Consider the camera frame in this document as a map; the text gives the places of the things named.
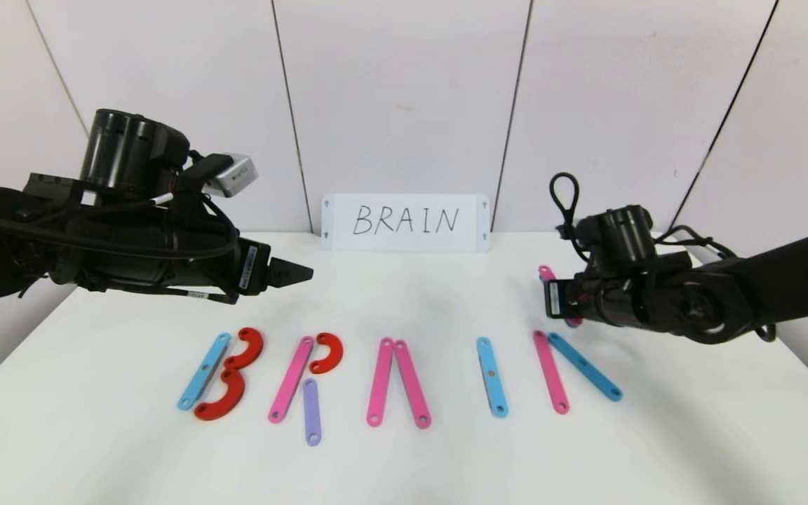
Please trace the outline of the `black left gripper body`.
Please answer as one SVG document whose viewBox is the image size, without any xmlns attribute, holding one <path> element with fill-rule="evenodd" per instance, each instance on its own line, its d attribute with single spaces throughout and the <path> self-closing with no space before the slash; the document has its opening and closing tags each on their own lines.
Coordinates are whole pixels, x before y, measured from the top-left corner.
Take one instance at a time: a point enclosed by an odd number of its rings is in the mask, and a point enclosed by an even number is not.
<svg viewBox="0 0 808 505">
<path fill-rule="evenodd" d="M 188 230 L 177 231 L 180 249 L 216 248 L 237 233 L 232 224 L 214 215 L 199 215 Z M 257 295 L 267 288 L 270 246 L 238 237 L 233 250 L 208 259 L 173 260 L 166 271 L 166 287 L 188 297 L 241 297 Z"/>
</svg>

